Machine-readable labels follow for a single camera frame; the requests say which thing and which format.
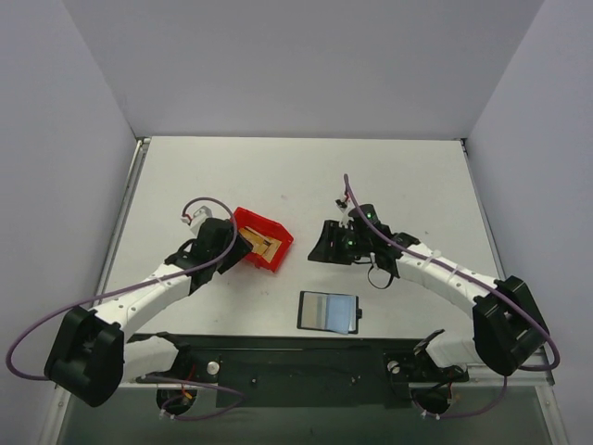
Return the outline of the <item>red plastic bin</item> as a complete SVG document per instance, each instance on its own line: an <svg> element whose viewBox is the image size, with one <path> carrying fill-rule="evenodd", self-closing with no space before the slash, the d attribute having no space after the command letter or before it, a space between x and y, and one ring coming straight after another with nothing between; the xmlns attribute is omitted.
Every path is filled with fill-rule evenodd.
<svg viewBox="0 0 593 445"><path fill-rule="evenodd" d="M276 273L294 242L293 236L280 223L251 210L237 207L233 215L239 234L252 245L245 260L256 268Z"/></svg>

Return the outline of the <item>black card holder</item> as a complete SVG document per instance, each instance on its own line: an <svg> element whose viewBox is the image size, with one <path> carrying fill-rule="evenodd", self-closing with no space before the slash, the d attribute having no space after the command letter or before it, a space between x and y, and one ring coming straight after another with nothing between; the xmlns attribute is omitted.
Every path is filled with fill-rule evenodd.
<svg viewBox="0 0 593 445"><path fill-rule="evenodd" d="M299 294L297 329L356 335L361 318L358 296L313 291Z"/></svg>

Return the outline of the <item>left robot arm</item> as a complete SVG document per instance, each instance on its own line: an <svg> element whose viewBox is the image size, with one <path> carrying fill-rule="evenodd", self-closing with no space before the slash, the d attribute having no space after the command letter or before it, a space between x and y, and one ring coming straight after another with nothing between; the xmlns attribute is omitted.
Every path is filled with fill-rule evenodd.
<svg viewBox="0 0 593 445"><path fill-rule="evenodd" d="M229 220L207 218L143 282L92 309L68 310L44 366L44 375L91 407L119 385L161 373L178 382L189 374L186 348L169 334L132 336L170 305L194 294L252 250Z"/></svg>

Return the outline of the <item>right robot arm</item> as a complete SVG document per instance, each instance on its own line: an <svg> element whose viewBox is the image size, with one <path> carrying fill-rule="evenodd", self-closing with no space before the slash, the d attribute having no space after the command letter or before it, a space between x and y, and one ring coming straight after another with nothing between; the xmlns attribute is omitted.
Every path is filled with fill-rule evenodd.
<svg viewBox="0 0 593 445"><path fill-rule="evenodd" d="M374 269L419 285L462 311L473 323L467 337L437 330L416 347L414 368L434 379L452 366L483 364L510 376L516 371L540 372L528 361L549 335L528 285L476 273L445 259L420 239L394 233L379 221L373 205L345 207L340 221L327 220L308 255L309 261L351 265L367 259Z"/></svg>

